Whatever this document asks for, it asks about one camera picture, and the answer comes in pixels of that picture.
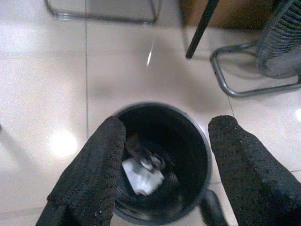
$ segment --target metal frame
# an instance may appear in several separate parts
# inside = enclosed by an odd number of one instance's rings
[[[53,8],[49,3],[49,0],[44,0],[47,10],[52,14],[53,17],[57,19],[94,19],[94,20],[104,20],[104,21],[114,21],[114,22],[125,22],[125,23],[134,23],[142,25],[153,25],[158,20],[158,16],[162,6],[162,0],[158,0],[158,11],[156,12],[155,4],[153,0],[149,0],[151,11],[153,14],[152,19],[135,19],[130,17],[121,17],[121,16],[102,16],[97,14],[87,14],[77,13],[72,11],[61,11],[59,9]]]
[[[245,49],[255,47],[256,45],[257,45],[257,41],[253,41],[253,42],[245,43],[242,45],[222,47],[222,48],[219,48],[216,51],[214,51],[213,54],[211,55],[210,61],[211,61],[215,76],[217,78],[217,81],[218,81],[221,89],[227,95],[229,95],[231,97],[250,97],[250,96],[254,96],[254,95],[268,94],[268,93],[288,91],[288,90],[301,88],[301,75],[300,75],[297,83],[294,83],[294,84],[275,86],[275,87],[269,87],[269,88],[263,88],[263,89],[253,89],[253,90],[244,91],[244,92],[236,92],[236,91],[232,90],[225,81],[224,75],[222,73],[222,69],[218,62],[218,56],[220,54],[243,52]]]
[[[205,29],[208,26],[208,23],[212,17],[212,14],[215,11],[215,8],[217,6],[217,3],[219,2],[219,0],[208,0],[208,3],[206,5],[205,11],[202,15],[202,18],[199,21],[198,27],[196,32],[194,33],[194,36],[192,38],[192,41],[189,45],[189,48],[186,52],[186,57],[188,59],[192,58],[194,52],[196,51],[199,41],[201,40]]]

